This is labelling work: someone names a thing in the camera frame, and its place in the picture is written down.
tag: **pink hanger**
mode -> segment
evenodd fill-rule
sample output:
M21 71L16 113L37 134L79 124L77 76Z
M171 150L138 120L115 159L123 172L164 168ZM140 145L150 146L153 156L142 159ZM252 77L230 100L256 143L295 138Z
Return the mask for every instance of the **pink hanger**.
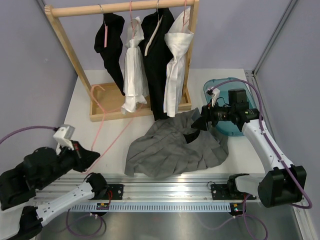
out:
M187 0L184 0L183 24L182 24L181 32L184 30L185 25L189 22L189 20L185 22L185 18L186 18L186 8L187 8Z

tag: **gray cloth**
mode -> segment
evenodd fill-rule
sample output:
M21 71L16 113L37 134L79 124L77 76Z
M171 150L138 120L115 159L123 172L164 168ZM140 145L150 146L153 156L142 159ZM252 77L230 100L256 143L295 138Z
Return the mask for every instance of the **gray cloth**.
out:
M145 136L130 145L124 173L167 178L222 164L228 156L228 137L216 136L221 146L209 131L191 128L199 116L196 108L156 121Z

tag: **gray wall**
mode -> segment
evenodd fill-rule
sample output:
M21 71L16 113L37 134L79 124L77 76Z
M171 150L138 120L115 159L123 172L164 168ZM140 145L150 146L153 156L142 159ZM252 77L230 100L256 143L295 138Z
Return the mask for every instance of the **gray wall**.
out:
M0 138L64 122L76 74L35 0L0 1ZM53 131L29 130L0 145L0 173L43 146Z
M320 233L320 1L299 1L258 72L275 139L307 171L310 214Z
M121 3L129 0L45 0L56 8ZM253 69L268 43L289 0L200 0L195 45L191 67ZM183 8L172 8L177 17ZM133 17L154 10L134 11ZM122 39L127 39L128 12ZM104 69L102 59L94 51L95 36L102 15L61 18L61 22L85 70Z

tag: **blue plastic tray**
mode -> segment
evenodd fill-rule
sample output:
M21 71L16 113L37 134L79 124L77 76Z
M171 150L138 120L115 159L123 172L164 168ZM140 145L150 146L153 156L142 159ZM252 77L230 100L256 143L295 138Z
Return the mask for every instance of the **blue plastic tray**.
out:
M212 88L222 82L234 80L234 79L236 79L236 78L229 77L229 78L223 78L223 79L212 79L212 80L207 81L203 86L203 91L204 91L206 102L209 103L211 101L211 96L209 94L207 94L208 89L210 89L210 88ZM229 90L231 90L231 89L245 89L246 98L247 98L247 101L249 102L249 108L250 109L256 108L255 101L254 101L250 91L248 90L247 85L244 84L243 82L234 81L234 82L226 83L226 84L218 87L218 89L220 90L220 97L224 98L224 100L222 98L218 99L217 102L219 103L220 106L224 105L224 101L227 104L229 103L229 97L228 97ZM238 127L230 121L220 121L216 125L216 129L220 133L227 135L227 136L240 137L240 136L244 135L241 131L239 131Z

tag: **crumpled fabric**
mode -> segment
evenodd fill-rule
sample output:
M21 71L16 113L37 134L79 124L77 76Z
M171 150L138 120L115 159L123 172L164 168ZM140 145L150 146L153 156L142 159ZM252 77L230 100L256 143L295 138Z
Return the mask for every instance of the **crumpled fabric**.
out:
M137 109L137 103L147 104L146 96L149 95L148 82L143 65L143 56L139 43L144 39L140 18L132 19L127 31L127 52L124 60L124 93L125 102L121 112L133 113Z
M166 83L164 91L163 111L174 117L178 112L178 106L182 98L182 91L185 79L186 53L189 49L194 34L188 29L190 8L174 21L169 32L165 35L165 42L173 54L173 59L166 67Z
M133 141L124 173L167 178L222 164L228 154L228 136L191 128L200 116L198 108L156 121L145 136Z

